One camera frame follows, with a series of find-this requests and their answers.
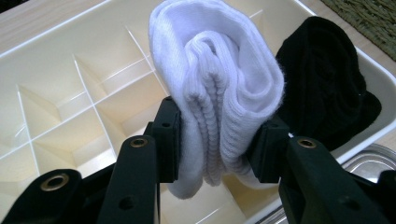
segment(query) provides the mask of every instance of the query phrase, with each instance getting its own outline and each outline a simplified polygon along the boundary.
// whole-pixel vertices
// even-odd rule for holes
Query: clip jaw
[[[396,181],[386,182],[384,188],[379,185],[385,181],[374,184],[351,177],[319,141],[301,136],[289,138],[289,127],[277,116],[260,127],[246,155],[260,182],[279,183],[289,223],[396,221],[387,212],[396,206],[378,194],[382,189],[393,188],[394,195]],[[396,178],[394,171],[389,175]]]

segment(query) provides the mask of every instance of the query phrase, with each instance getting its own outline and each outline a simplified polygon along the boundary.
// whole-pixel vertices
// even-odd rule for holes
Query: metal grommet
[[[297,143],[302,146],[302,147],[306,147],[306,148],[315,148],[317,147],[317,144],[314,141],[311,141],[309,139],[306,138],[302,138],[297,140]]]
[[[41,189],[44,191],[54,191],[60,189],[69,182],[67,174],[53,175],[41,184]]]
[[[136,138],[133,141],[131,141],[131,147],[143,147],[148,142],[149,141],[146,138]]]

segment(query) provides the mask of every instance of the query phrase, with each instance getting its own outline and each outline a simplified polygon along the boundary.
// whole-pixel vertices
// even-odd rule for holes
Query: folded sock
[[[335,23],[308,18],[276,58],[287,83],[277,114],[293,134],[316,138],[333,150],[379,115],[381,104],[366,90],[356,50]]]
[[[182,112],[178,180],[190,198],[224,172],[256,184],[244,153],[281,101],[284,79],[248,17],[220,0],[168,0],[149,21],[154,65]]]

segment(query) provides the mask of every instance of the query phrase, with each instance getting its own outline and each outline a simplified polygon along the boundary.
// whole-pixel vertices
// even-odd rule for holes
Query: tray compartment
[[[75,54],[78,71],[94,102],[152,71],[141,48],[126,29],[116,34],[92,34],[82,52]]]
[[[30,144],[0,158],[0,217],[7,214],[11,204],[39,176],[35,155]]]
[[[116,160],[93,108],[38,137],[33,148],[41,175],[67,168],[78,170],[85,177]]]
[[[154,120],[165,96],[158,78],[151,73],[97,104],[117,154],[127,137],[142,134],[148,122]]]

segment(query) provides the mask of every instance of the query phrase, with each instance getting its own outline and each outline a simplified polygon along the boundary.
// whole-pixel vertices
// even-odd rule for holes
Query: white plastic tray
[[[90,175],[114,162],[123,140],[153,120],[168,94],[147,35],[149,14],[160,2],[105,1],[0,54],[0,218],[38,176],[58,168]],[[255,22],[273,53],[313,14],[293,0],[227,2]],[[368,90],[383,110],[334,151],[340,162],[396,126],[395,78],[359,55]],[[218,188],[204,186],[190,201],[165,187],[162,197],[163,223],[252,222],[279,203],[276,187],[247,189],[232,176]]]

